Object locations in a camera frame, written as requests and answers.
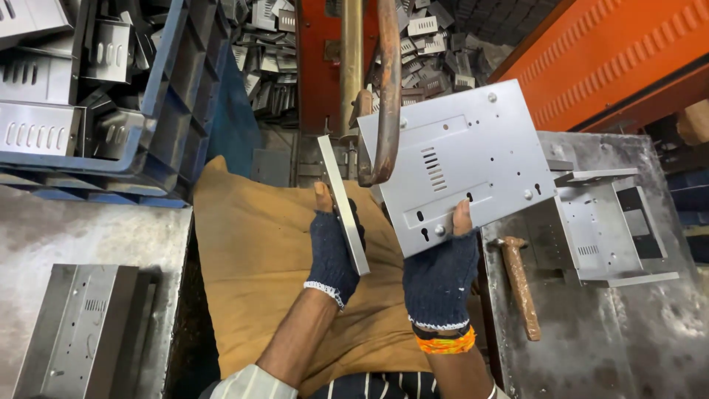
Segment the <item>orange wristband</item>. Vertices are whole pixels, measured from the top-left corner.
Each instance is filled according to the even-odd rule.
[[[460,354],[470,350],[475,345],[475,330],[470,327],[463,337],[456,339],[421,339],[416,337],[418,347],[427,354]]]

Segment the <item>glove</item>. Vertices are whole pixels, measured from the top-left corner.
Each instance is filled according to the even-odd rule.
[[[315,288],[331,296],[340,306],[340,310],[355,293],[359,283],[359,275],[352,267],[350,254],[347,251],[342,227],[333,212],[333,199],[325,183],[315,184],[316,205],[315,219],[311,223],[310,233],[313,243],[313,265],[304,288]],[[364,227],[359,224],[357,206],[350,199],[350,206],[357,224],[359,237],[364,242]]]
[[[412,323],[435,330],[468,324],[466,301],[478,275],[478,230],[473,229],[469,201],[464,199],[453,214],[454,236],[404,259],[404,303]]]

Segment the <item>forearm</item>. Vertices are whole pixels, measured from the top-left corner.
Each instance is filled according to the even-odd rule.
[[[426,359],[443,398],[487,399],[490,396],[492,380],[475,346],[460,354],[426,354]]]
[[[327,294],[303,289],[256,365],[298,388],[337,311],[336,301]]]

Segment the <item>rusty metal arm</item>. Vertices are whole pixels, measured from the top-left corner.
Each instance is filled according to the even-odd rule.
[[[371,187],[386,182],[396,163],[401,114],[401,39],[395,0],[378,0],[379,47],[381,51],[381,96],[379,97],[379,134],[376,138],[374,166],[362,152],[358,155],[358,182]],[[359,139],[359,147],[364,140]]]

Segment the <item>finger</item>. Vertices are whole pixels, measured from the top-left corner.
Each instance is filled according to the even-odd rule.
[[[315,189],[315,204],[318,211],[332,212],[333,199],[330,196],[328,185],[323,182],[317,182],[313,186]]]
[[[453,212],[453,235],[461,236],[473,229],[473,221],[470,219],[470,201],[462,199],[458,202]]]

